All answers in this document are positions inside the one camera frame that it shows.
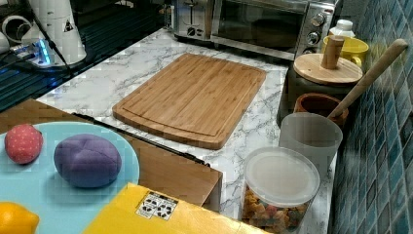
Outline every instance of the light blue plate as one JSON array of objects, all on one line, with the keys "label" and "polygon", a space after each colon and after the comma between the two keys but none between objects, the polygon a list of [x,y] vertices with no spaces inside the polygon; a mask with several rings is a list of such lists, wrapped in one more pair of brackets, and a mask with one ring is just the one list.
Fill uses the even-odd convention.
[{"label": "light blue plate", "polygon": [[[53,122],[34,125],[42,132],[44,144],[39,157],[21,166],[6,154],[0,135],[0,201],[19,203],[40,217],[36,233],[78,234],[98,212],[128,183],[137,183],[139,164],[131,145],[115,132],[79,122]],[[112,142],[122,158],[122,169],[111,184],[94,189],[71,186],[57,172],[56,146],[78,134],[93,134]]]}]

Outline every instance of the yellow box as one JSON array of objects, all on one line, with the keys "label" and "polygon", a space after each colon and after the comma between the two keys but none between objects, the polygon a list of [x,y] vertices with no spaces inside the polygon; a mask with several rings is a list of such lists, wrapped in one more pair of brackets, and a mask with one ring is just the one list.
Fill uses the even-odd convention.
[{"label": "yellow box", "polygon": [[133,183],[127,184],[85,234],[262,234],[261,229]]}]

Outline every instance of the wooden utensil handle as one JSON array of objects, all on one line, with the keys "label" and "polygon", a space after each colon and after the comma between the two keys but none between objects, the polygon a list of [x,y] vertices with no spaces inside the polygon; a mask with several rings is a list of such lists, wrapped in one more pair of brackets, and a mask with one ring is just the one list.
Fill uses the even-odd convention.
[{"label": "wooden utensil handle", "polygon": [[408,44],[403,39],[396,39],[389,48],[380,56],[379,60],[361,77],[358,83],[350,90],[337,107],[327,118],[339,116],[348,108],[365,90],[379,77],[407,48]]}]

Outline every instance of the blue light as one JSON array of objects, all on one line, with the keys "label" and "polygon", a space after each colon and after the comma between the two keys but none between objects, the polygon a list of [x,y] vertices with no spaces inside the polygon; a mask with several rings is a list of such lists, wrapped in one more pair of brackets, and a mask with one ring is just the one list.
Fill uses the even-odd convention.
[{"label": "blue light", "polygon": [[45,55],[46,58],[46,63],[51,63],[51,60],[49,58],[48,50],[46,50],[45,43],[43,40],[40,40],[40,47],[42,48],[43,54]]}]

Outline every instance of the toaster oven door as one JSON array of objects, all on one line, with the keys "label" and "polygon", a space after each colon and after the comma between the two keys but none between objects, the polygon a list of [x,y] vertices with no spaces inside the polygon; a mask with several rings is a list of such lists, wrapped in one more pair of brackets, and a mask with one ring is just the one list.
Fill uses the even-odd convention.
[{"label": "toaster oven door", "polygon": [[294,60],[307,3],[291,2],[217,0],[211,41]]}]

